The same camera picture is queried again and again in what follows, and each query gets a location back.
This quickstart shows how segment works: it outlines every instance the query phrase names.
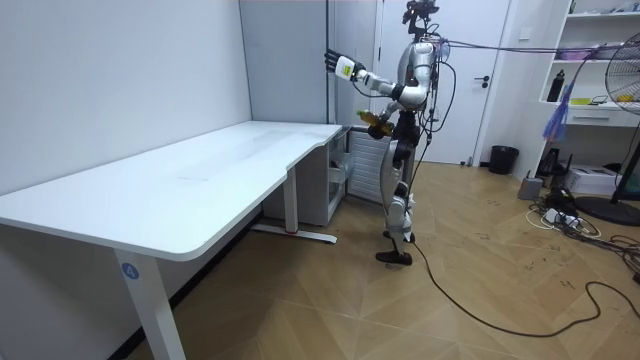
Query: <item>white door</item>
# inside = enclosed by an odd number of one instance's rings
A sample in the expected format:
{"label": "white door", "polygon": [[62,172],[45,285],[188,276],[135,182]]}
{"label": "white door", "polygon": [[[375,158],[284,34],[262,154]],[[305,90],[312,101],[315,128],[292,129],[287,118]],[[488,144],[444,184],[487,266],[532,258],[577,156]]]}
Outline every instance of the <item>white door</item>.
{"label": "white door", "polygon": [[[440,11],[431,16],[431,23],[438,23],[437,32],[450,40],[487,46],[499,46],[510,0],[441,0],[436,5]],[[412,41],[407,33],[409,24],[402,25],[407,0],[385,0],[380,37],[380,60],[376,73],[395,80],[398,61],[404,49]],[[448,63],[457,72],[456,97],[442,130],[433,134],[431,146],[424,161],[459,164],[474,156],[478,133],[489,88],[483,88],[484,78],[489,76],[490,86],[497,51],[452,48]],[[453,76],[444,65],[440,66],[438,113],[444,116],[453,91]],[[373,99],[372,108],[381,111],[388,99]],[[424,137],[416,150],[420,159],[424,150]]]}

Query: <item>black bottle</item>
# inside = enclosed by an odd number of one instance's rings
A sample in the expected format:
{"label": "black bottle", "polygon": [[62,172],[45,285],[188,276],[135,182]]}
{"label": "black bottle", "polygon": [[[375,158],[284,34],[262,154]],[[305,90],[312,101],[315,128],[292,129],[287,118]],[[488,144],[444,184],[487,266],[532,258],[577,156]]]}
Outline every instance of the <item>black bottle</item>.
{"label": "black bottle", "polygon": [[562,91],[562,85],[564,85],[564,70],[560,70],[553,83],[551,84],[551,90],[549,90],[549,96],[547,102],[557,102]]}

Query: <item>white box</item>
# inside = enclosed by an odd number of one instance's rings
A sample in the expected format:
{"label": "white box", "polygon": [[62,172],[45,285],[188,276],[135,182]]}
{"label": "white box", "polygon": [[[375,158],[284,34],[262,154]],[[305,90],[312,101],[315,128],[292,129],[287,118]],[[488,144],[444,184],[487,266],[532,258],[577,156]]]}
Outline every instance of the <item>white box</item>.
{"label": "white box", "polygon": [[601,166],[571,165],[564,185],[572,193],[610,196],[616,190],[615,181],[616,173]]}

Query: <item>fan stand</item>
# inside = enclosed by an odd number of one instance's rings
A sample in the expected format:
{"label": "fan stand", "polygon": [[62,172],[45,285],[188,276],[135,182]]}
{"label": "fan stand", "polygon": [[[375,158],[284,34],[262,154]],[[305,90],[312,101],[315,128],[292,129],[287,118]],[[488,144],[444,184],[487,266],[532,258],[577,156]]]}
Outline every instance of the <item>fan stand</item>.
{"label": "fan stand", "polygon": [[612,198],[579,197],[575,200],[576,208],[597,219],[610,223],[640,227],[640,209],[620,202],[620,197],[624,195],[624,189],[626,189],[629,179],[631,179],[631,175],[638,164],[638,159],[640,159],[640,143],[636,147],[636,151],[629,161],[629,166],[627,166],[624,175],[622,175],[622,179],[618,183]]}

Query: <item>desk foot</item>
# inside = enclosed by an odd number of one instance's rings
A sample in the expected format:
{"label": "desk foot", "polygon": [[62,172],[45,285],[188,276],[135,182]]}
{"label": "desk foot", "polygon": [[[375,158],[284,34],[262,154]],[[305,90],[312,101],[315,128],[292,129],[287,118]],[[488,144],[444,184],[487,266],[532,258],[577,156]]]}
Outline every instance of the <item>desk foot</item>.
{"label": "desk foot", "polygon": [[310,240],[318,240],[318,241],[322,241],[329,244],[335,244],[338,241],[338,238],[332,235],[318,234],[318,233],[302,231],[302,230],[298,230],[295,233],[290,233],[290,232],[287,232],[284,228],[281,228],[278,226],[263,225],[263,224],[253,225],[251,230],[268,232],[271,234],[278,234],[278,235],[301,237],[301,238],[310,239]]}
{"label": "desk foot", "polygon": [[120,270],[156,360],[185,360],[156,259],[116,250]]}

